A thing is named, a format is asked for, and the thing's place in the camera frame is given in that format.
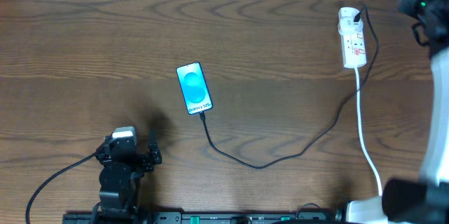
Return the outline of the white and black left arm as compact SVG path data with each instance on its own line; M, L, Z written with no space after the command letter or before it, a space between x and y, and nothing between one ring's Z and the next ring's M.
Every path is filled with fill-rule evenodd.
M140 180L162 163L154 130L147 150L138 153L135 128L121 127L105 136L95 158L103 165L99 175L100 202L93 207L91 223L152 223L153 216L138 206Z

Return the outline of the white power strip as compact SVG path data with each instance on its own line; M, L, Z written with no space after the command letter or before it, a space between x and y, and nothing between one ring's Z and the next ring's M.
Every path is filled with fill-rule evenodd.
M355 22L362 20L361 12L351 7L343 7L339 10L338 20L344 17L354 17ZM353 35L340 35L340 41L344 68L362 67L367 63L363 31Z

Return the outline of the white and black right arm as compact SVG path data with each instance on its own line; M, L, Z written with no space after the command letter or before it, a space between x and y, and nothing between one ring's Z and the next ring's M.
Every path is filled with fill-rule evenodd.
M399 11L416 19L415 40L429 48L434 101L429 142L419 180L392 178L380 196L349 202L343 223L448 222L448 0L401 0Z

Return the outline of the blue Galaxy smartphone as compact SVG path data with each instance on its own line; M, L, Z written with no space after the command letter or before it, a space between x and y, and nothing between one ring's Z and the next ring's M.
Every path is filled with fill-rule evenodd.
M213 108L213 101L200 62L180 66L176 69L176 74L189 115Z

